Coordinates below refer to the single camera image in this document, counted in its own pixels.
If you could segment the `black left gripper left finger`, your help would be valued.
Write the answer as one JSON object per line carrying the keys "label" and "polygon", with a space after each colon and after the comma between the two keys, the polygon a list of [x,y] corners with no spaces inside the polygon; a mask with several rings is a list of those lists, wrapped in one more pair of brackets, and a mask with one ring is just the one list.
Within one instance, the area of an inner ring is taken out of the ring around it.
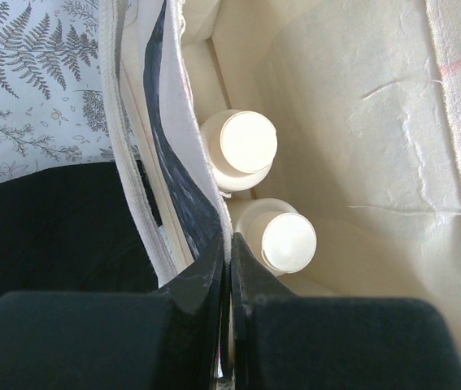
{"label": "black left gripper left finger", "polygon": [[224,240],[150,294],[0,297],[0,389],[213,389]]}

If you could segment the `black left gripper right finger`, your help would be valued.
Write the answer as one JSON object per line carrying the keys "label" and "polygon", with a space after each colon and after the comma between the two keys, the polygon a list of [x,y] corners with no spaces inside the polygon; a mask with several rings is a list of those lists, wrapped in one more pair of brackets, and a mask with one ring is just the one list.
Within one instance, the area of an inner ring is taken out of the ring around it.
{"label": "black left gripper right finger", "polygon": [[429,303],[300,297],[241,235],[230,272],[236,388],[461,389],[461,357]]}

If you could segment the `cream cylindrical bottle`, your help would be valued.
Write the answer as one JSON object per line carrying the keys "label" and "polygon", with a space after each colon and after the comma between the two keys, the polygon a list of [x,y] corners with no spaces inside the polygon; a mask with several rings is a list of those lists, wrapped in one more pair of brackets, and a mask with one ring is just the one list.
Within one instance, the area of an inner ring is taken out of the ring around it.
{"label": "cream cylindrical bottle", "polygon": [[299,272],[315,256],[315,229],[289,203],[275,198],[236,199],[227,206],[233,230],[273,275]]}
{"label": "cream cylindrical bottle", "polygon": [[223,110],[200,127],[215,182],[224,193],[252,189],[272,168],[278,149],[274,124],[250,110]]}

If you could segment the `beige canvas tote bag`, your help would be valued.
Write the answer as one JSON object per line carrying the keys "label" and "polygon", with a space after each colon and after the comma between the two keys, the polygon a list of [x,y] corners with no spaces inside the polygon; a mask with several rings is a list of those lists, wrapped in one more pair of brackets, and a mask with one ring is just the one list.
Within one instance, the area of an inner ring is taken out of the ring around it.
{"label": "beige canvas tote bag", "polygon": [[[305,294],[431,302],[461,348],[461,1],[102,1],[115,162],[159,284],[235,232],[227,202],[281,198],[318,249]],[[266,178],[224,193],[200,127],[275,126]]]}

